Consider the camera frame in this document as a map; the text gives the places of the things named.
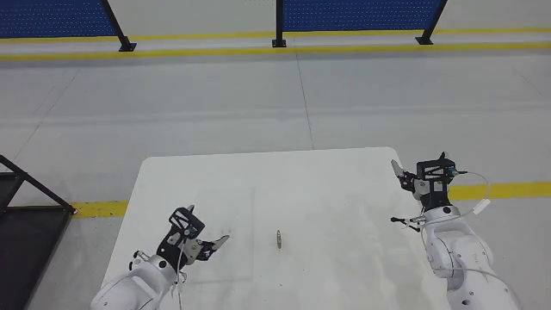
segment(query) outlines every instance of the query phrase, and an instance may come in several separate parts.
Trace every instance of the yellow stripe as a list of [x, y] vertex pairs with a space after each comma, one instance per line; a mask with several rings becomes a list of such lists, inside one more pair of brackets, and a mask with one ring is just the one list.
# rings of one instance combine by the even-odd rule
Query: yellow stripe
[[[449, 192], [451, 201], [479, 200], [486, 195], [486, 185], [452, 186]], [[551, 183], [495, 183], [492, 184], [492, 199], [550, 197]], [[74, 218], [122, 217], [127, 211], [128, 201], [79, 202], [73, 203], [78, 209]]]
[[512, 43], [455, 43], [434, 46], [420, 45], [378, 45], [378, 46], [296, 46], [288, 48], [246, 47], [215, 49], [171, 49], [135, 52], [93, 52], [93, 53], [47, 53], [47, 54], [1, 54], [0, 61], [39, 61], [59, 59], [127, 59], [146, 57], [217, 56], [246, 54], [294, 54], [294, 53], [375, 53], [416, 51], [473, 51], [511, 49], [549, 49], [551, 42]]
[[72, 206], [78, 210], [73, 218], [124, 217], [128, 200], [104, 202], [77, 202]]
[[[451, 186], [449, 199], [451, 201], [479, 200], [486, 195], [486, 185]], [[495, 183], [492, 184], [491, 199], [511, 199], [525, 197], [551, 196], [551, 183]]]
[[[423, 30], [351, 30], [351, 31], [305, 31], [286, 32], [285, 37], [323, 37], [323, 36], [365, 36], [365, 35], [415, 35]], [[551, 28], [510, 28], [510, 29], [436, 29], [434, 34], [533, 34], [551, 33]], [[132, 41], [140, 40], [193, 40], [193, 39], [256, 39], [273, 38], [275, 32], [229, 33], [229, 34], [173, 34], [173, 35], [135, 35]], [[52, 43], [52, 42], [116, 42], [114, 36], [94, 37], [45, 37], [31, 39], [0, 39], [0, 43]]]

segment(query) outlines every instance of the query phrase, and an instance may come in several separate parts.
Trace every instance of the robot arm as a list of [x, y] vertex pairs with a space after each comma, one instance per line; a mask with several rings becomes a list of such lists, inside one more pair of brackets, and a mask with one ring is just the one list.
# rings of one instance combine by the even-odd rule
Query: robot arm
[[449, 202], [448, 184], [457, 175], [455, 163], [445, 153], [437, 160], [419, 162], [418, 173], [402, 170], [392, 161], [402, 189], [411, 191], [423, 206], [422, 215], [412, 219], [392, 218], [413, 229], [421, 225], [427, 260], [434, 274], [448, 281], [448, 302], [452, 310], [519, 310], [512, 289], [495, 275], [493, 254], [488, 244]]
[[103, 285], [90, 309], [156, 310], [170, 287], [177, 284], [184, 265], [207, 261], [230, 237], [226, 235], [214, 242], [197, 239], [205, 225], [192, 214], [193, 209], [193, 205], [177, 208], [157, 254], [149, 257], [136, 251], [130, 271]]

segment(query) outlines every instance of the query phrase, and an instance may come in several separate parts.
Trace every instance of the floor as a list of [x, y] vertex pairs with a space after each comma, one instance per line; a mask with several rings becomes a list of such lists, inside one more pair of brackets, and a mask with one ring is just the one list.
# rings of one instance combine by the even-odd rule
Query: floor
[[[446, 150], [462, 169], [493, 183], [550, 181], [550, 57], [515, 51], [3, 63], [0, 152], [70, 202], [127, 200], [151, 156], [360, 146], [391, 146], [410, 169]], [[31, 189], [17, 199], [45, 202]], [[550, 200], [494, 203], [471, 219], [474, 229], [524, 308], [548, 308], [544, 252], [551, 244], [542, 237]], [[86, 309], [120, 224], [74, 220], [30, 309]]]

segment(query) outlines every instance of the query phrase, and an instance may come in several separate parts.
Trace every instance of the wire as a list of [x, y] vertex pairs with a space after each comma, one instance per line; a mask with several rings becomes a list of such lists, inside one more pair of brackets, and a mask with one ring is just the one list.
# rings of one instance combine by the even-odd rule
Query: wire
[[513, 294], [513, 296], [515, 298], [515, 301], [517, 302], [518, 306], [520, 307], [520, 310], [524, 309], [523, 303], [521, 303], [520, 298], [518, 298], [518, 295], [515, 292], [515, 290], [511, 286], [509, 286], [505, 280], [503, 280], [502, 278], [500, 278], [499, 276], [497, 276], [497, 275], [495, 275], [491, 272], [486, 272], [484, 270], [476, 270], [474, 268], [435, 268], [434, 270], [469, 270], [469, 271], [472, 271], [472, 272], [479, 272], [483, 276], [485, 276], [485, 275], [493, 276], [494, 278], [500, 280], [507, 287], [507, 290], [511, 291], [511, 293]]
[[176, 265], [176, 284], [178, 287], [178, 306], [180, 307], [180, 310], [183, 310], [182, 307], [182, 289], [180, 284], [180, 262], [182, 261], [182, 254], [183, 254], [183, 245], [185, 244], [185, 239], [182, 242], [182, 249], [180, 250], [180, 256], [178, 256], [178, 264]]
[[[486, 200], [486, 199], [489, 199], [490, 198], [490, 192], [492, 190], [492, 185], [488, 182], [488, 180], [483, 177], [481, 174], [478, 174], [476, 172], [471, 172], [471, 171], [468, 171], [466, 172], [467, 174], [473, 174], [473, 175], [476, 175], [480, 178], [482, 178], [485, 182], [486, 182], [486, 195], [484, 196], [484, 199], [482, 200]], [[464, 214], [461, 214], [460, 216], [458, 217], [454, 217], [454, 218], [450, 218], [450, 219], [446, 219], [446, 220], [438, 220], [436, 222], [433, 222], [433, 223], [428, 223], [428, 224], [425, 224], [423, 226], [421, 226], [421, 240], [423, 241], [423, 247], [426, 251], [426, 243], [424, 242], [424, 236], [423, 236], [423, 230], [428, 226], [428, 225], [434, 225], [434, 224], [440, 224], [440, 223], [443, 223], [443, 222], [446, 222], [446, 221], [452, 221], [452, 220], [457, 220], [457, 219], [460, 219], [460, 218], [463, 218], [464, 216], [468, 215], [468, 214], [471, 214], [474, 209], [476, 208], [476, 206], [474, 206], [473, 208], [471, 208], [470, 210], [468, 210], [467, 212], [465, 212]], [[499, 276], [493, 274], [493, 273], [490, 273], [490, 272], [486, 272], [484, 270], [475, 270], [475, 269], [472, 269], [472, 268], [440, 268], [440, 269], [433, 269], [433, 270], [469, 270], [469, 271], [472, 271], [472, 272], [478, 272], [478, 273], [481, 273], [482, 275], [489, 275], [489, 276], [493, 276], [494, 278], [500, 280], [513, 294], [513, 296], [515, 297], [515, 301], [517, 302], [518, 306], [520, 307], [521, 310], [523, 310], [523, 304], [521, 303], [520, 301], [520, 298], [518, 298], [518, 295], [517, 293], [515, 292], [515, 290], [509, 286], [507, 284], [507, 282], [505, 280], [503, 280], [502, 278], [500, 278]]]
[[[473, 175], [476, 175], [480, 178], [482, 178], [485, 182], [486, 182], [486, 195], [484, 196], [484, 199], [482, 200], [486, 200], [486, 199], [489, 199], [490, 198], [490, 191], [492, 190], [492, 185], [488, 182], [488, 180], [483, 177], [481, 174], [478, 174], [476, 172], [471, 172], [471, 171], [467, 171], [466, 172], [467, 174], [473, 174]], [[468, 215], [468, 214], [471, 214], [474, 209], [476, 208], [476, 206], [474, 206], [473, 208], [469, 209], [467, 212], [465, 212], [464, 214], [461, 214], [460, 216], [458, 217], [453, 217], [453, 218], [449, 218], [449, 219], [445, 219], [445, 220], [438, 220], [436, 222], [433, 222], [433, 223], [427, 223], [427, 224], [424, 224], [423, 226], [421, 226], [421, 240], [423, 241], [423, 246], [425, 246], [425, 242], [424, 242], [424, 235], [423, 235], [423, 230], [429, 226], [429, 225], [434, 225], [434, 224], [440, 224], [440, 223], [444, 223], [446, 221], [452, 221], [452, 220], [457, 220], [457, 219], [460, 219], [460, 218], [463, 218], [464, 216]]]

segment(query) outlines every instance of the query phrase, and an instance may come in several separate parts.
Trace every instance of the tabletop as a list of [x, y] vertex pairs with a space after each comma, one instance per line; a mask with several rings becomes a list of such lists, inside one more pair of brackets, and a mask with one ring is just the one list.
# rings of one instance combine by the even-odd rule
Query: tabletop
[[[420, 210], [391, 159], [389, 147], [148, 158], [104, 281], [135, 251], [154, 254], [174, 209], [195, 204], [199, 239], [231, 237], [184, 268], [186, 310], [448, 310], [419, 234], [390, 221]], [[160, 310], [176, 309], [166, 295]]]

